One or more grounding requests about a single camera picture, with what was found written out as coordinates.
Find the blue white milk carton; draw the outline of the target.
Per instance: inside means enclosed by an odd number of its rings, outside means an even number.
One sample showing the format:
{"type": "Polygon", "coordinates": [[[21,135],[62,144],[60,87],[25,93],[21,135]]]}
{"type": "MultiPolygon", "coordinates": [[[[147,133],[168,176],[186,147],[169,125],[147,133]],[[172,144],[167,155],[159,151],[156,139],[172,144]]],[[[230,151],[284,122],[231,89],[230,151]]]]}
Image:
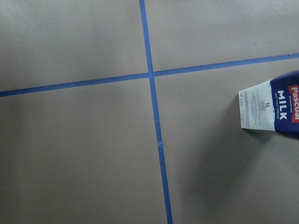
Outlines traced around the blue white milk carton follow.
{"type": "Polygon", "coordinates": [[[238,92],[242,129],[299,138],[299,71],[238,92]]]}

